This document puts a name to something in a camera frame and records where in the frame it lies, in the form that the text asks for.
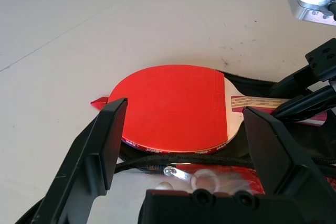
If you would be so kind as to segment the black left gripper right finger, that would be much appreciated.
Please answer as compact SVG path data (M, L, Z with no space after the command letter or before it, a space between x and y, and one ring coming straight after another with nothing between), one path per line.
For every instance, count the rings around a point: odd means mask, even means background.
M282 122L250 107L243 115L250 156L265 193L335 202L335 191Z

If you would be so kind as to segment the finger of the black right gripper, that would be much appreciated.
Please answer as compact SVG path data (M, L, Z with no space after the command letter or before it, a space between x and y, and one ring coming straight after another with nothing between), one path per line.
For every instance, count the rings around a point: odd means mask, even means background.
M335 108L335 89L325 86L278 106L271 115L282 122L299 122Z
M308 65L274 84L268 93L270 98L291 99L310 93L308 87L335 77L335 38L307 53Z

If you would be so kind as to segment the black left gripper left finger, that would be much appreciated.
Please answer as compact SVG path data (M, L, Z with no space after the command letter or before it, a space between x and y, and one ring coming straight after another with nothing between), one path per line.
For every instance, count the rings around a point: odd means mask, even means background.
M111 188L128 101L110 102L75 138L46 195L17 223L87 223Z

